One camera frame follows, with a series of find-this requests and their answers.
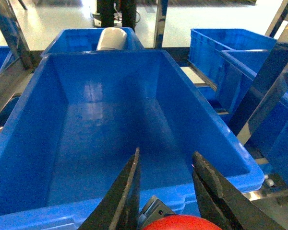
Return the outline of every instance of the black machine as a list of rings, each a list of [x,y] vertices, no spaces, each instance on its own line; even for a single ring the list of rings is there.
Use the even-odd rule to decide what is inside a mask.
[[[139,213],[139,156],[137,148],[98,207],[78,230],[141,230],[156,220],[175,215],[155,196]],[[192,159],[194,188],[202,218],[222,230],[284,230],[245,198],[200,153],[194,153]]]
[[[136,0],[95,0],[94,27],[130,27],[134,30],[136,24]]]

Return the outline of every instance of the white floor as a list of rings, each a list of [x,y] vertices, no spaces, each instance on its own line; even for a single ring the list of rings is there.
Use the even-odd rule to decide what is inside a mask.
[[[35,7],[24,0],[28,11],[18,0],[10,0],[31,50],[43,50],[63,29],[91,28],[90,0],[83,7]],[[244,28],[265,34],[282,0],[257,0],[256,6],[243,7],[169,7],[163,46],[190,45],[191,28]],[[145,47],[153,46],[156,7],[138,7],[141,21],[136,34]],[[0,46],[6,42],[0,32]]]

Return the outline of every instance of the shiny floor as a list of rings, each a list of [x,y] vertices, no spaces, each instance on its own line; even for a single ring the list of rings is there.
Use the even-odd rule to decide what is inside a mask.
[[[10,1],[30,50],[44,50],[63,29],[92,28],[91,0],[44,0],[41,6],[35,6],[32,0],[24,0],[27,11],[18,0]],[[189,46],[191,28],[244,28],[265,34],[282,2],[257,0],[257,4],[251,6],[233,4],[231,0],[220,0],[225,4],[212,4],[209,0],[194,0],[194,4],[183,4],[183,0],[170,1],[163,43],[166,47]],[[138,12],[141,20],[136,26],[136,34],[145,47],[152,47],[156,5],[141,3]],[[6,42],[0,32],[0,46],[3,45]],[[189,68],[182,69],[194,83],[202,82]],[[288,229],[288,204],[279,206],[273,199],[255,203]]]

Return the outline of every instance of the white container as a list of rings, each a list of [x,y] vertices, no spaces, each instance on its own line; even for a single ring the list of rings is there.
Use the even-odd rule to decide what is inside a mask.
[[[120,28],[105,28],[100,36],[96,50],[122,50],[125,47],[127,33]]]

